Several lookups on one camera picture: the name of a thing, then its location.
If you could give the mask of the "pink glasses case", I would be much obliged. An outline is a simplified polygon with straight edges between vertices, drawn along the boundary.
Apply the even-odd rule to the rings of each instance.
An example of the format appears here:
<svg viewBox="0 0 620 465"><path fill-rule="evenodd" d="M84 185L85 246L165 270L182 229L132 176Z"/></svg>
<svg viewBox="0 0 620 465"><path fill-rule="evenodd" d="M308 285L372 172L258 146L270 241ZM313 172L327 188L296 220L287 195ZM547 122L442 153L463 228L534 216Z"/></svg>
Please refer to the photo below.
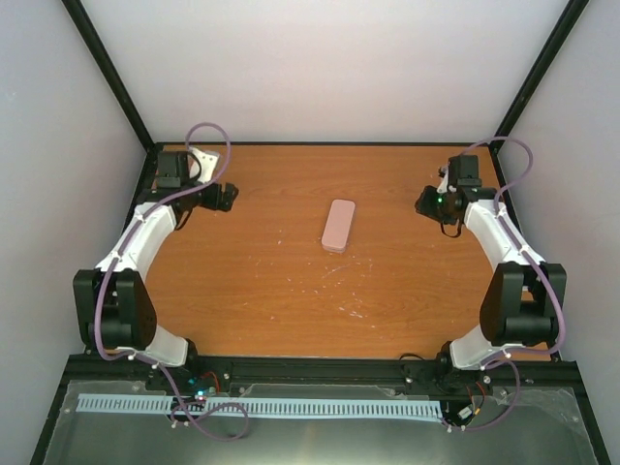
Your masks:
<svg viewBox="0 0 620 465"><path fill-rule="evenodd" d="M356 204L349 200L334 200L325 221L321 237L323 248L330 252L342 253L346 250Z"/></svg>

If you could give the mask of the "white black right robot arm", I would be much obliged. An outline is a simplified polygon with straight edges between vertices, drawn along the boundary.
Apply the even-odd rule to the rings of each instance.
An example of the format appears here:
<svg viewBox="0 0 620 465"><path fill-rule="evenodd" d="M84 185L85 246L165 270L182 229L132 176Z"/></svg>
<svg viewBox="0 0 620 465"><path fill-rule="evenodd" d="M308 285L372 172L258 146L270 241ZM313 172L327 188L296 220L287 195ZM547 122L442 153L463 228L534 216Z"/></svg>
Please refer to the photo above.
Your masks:
<svg viewBox="0 0 620 465"><path fill-rule="evenodd" d="M439 175L438 186L424 187L416 212L442 228L471 232L493 275L478 324L436 355L437 383L456 381L466 371L481 371L516 353L536 353L541 345L548 354L556 352L566 337L565 268L547 262L527 243L501 192L483 186L477 156L453 156Z"/></svg>

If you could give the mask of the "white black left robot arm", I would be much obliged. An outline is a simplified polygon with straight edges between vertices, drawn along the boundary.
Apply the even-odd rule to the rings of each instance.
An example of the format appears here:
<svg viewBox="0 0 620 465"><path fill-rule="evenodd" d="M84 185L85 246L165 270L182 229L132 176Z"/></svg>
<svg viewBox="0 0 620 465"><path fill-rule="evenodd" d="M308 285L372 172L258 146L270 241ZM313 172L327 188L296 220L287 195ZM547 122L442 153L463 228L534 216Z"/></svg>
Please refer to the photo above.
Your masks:
<svg viewBox="0 0 620 465"><path fill-rule="evenodd" d="M232 209L238 190L217 182L219 162L219 153L195 146L160 152L154 177L139 192L112 250L73 279L85 347L107 361L125 357L166 367L169 380L184 390L202 377L196 345L162 327L145 281L165 240L181 230L196 209Z"/></svg>

